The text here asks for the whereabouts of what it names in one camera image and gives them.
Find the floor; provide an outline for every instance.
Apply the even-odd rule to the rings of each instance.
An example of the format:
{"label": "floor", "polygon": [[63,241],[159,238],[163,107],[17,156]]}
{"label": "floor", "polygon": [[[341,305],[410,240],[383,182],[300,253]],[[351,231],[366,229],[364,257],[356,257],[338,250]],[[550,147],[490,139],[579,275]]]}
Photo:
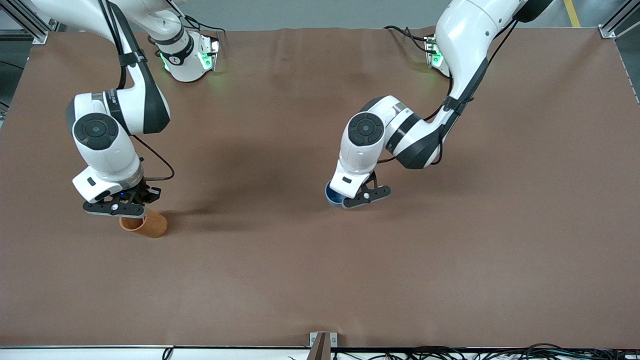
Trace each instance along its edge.
{"label": "floor", "polygon": [[[598,26],[618,9],[624,0],[573,0],[580,26]],[[200,22],[230,31],[274,30],[280,28],[382,28],[394,24],[423,28],[435,25],[450,0],[189,0],[180,5],[186,14]],[[521,27],[571,27],[566,3],[554,0],[535,21]],[[640,20],[640,12],[628,25]],[[15,28],[15,23],[0,11],[0,29]],[[618,41],[630,81],[640,88],[640,26]],[[9,106],[27,61],[30,42],[2,41],[0,37],[0,102]],[[0,104],[0,126],[3,105]]]}

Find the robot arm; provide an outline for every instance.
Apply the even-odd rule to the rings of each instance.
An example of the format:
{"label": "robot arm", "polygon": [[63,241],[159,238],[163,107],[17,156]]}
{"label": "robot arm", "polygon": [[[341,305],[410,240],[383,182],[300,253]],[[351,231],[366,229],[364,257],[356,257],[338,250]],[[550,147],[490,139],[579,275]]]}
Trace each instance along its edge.
{"label": "robot arm", "polygon": [[[134,86],[79,94],[67,108],[69,130],[88,165],[73,184],[85,199],[87,212],[141,218],[146,213],[144,205],[157,200],[160,189],[146,185],[129,136],[162,131],[170,113],[124,14],[117,5],[100,1],[34,3],[60,21],[117,43],[122,50],[120,64],[127,67]],[[116,38],[111,29],[118,34]]]}
{"label": "robot arm", "polygon": [[[535,10],[539,15],[549,3],[550,0],[453,0],[438,20],[435,33],[451,72],[451,93],[432,122],[416,116],[392,96],[373,99],[365,105],[351,118],[342,135],[337,168],[326,187],[329,203],[354,208],[388,196],[390,189],[378,187],[373,172],[383,149],[405,168],[425,168],[436,161],[449,131],[484,77],[489,66],[487,52],[497,33],[511,19],[523,17],[523,13],[531,16]],[[373,134],[370,123],[375,125]],[[373,189],[366,186],[371,179],[376,183]]]}
{"label": "robot arm", "polygon": [[217,39],[186,30],[184,14],[172,0],[111,0],[127,18],[143,28],[160,49],[164,67],[178,81],[189,83],[213,70],[219,50]]}

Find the metal bracket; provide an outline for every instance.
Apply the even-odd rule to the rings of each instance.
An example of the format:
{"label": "metal bracket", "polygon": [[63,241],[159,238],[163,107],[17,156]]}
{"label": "metal bracket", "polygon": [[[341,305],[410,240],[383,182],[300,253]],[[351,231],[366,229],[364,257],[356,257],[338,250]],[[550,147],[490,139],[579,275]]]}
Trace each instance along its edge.
{"label": "metal bracket", "polygon": [[616,33],[614,31],[606,32],[602,24],[598,25],[598,30],[600,30],[600,36],[602,38],[612,38],[612,39],[616,38]]}
{"label": "metal bracket", "polygon": [[44,33],[44,37],[42,38],[33,38],[33,41],[31,42],[33,45],[44,45],[47,43],[47,39],[49,38],[49,32],[46,31]]}
{"label": "metal bracket", "polygon": [[309,334],[311,351],[307,360],[330,360],[331,348],[338,346],[337,332],[311,332]]}
{"label": "metal bracket", "polygon": [[427,64],[429,69],[436,68],[447,78],[451,77],[451,71],[446,59],[442,56],[440,48],[435,37],[424,37],[424,48],[430,51],[435,51],[436,54],[426,53]]}
{"label": "metal bracket", "polygon": [[[309,346],[314,346],[314,342],[318,336],[322,332],[310,332],[309,333]],[[331,347],[338,347],[338,333],[337,332],[325,332],[325,334],[329,334],[329,343]]]}
{"label": "metal bracket", "polygon": [[217,32],[216,36],[218,37],[218,40],[211,42],[211,47],[212,47],[211,52],[213,53],[213,55],[211,56],[212,57],[211,71],[213,72],[216,72],[216,65],[218,64],[218,55],[220,54],[220,45],[221,45],[220,32]]}
{"label": "metal bracket", "polygon": [[[367,184],[371,182],[373,182],[373,188],[370,189]],[[378,186],[378,178],[374,171],[364,184],[362,184],[360,190],[356,193],[356,196],[353,199],[346,197],[342,200],[342,207],[344,209],[357,208],[359,206],[382,200],[389,195],[391,195],[391,188],[387,185]]]}

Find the yellow floor line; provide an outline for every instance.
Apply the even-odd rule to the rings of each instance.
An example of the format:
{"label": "yellow floor line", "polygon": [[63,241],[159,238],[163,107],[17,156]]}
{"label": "yellow floor line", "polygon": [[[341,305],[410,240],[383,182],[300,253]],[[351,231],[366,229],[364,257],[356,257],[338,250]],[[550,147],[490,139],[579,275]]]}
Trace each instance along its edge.
{"label": "yellow floor line", "polygon": [[580,20],[578,20],[578,14],[575,12],[575,8],[573,7],[573,1],[564,0],[564,6],[566,7],[566,12],[569,14],[571,26],[573,26],[574,28],[579,28]]}

